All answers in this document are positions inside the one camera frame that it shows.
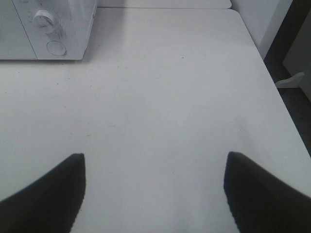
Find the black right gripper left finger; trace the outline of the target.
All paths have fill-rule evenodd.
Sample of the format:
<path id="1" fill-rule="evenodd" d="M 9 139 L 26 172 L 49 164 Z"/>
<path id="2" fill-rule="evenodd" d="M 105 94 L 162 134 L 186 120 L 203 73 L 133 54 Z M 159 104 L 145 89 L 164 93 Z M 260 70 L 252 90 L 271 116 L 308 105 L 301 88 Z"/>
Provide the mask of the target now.
<path id="1" fill-rule="evenodd" d="M 35 182 L 1 200 L 0 231 L 69 233 L 85 192 L 85 156 L 72 154 Z"/>

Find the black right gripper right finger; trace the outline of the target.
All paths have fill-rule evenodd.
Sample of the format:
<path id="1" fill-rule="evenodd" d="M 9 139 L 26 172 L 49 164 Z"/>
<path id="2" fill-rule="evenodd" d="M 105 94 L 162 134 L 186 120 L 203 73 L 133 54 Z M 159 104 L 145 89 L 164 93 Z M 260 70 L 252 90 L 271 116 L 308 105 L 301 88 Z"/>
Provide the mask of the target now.
<path id="1" fill-rule="evenodd" d="M 309 233 L 311 199 L 242 153 L 227 156 L 224 192 L 241 233 Z"/>

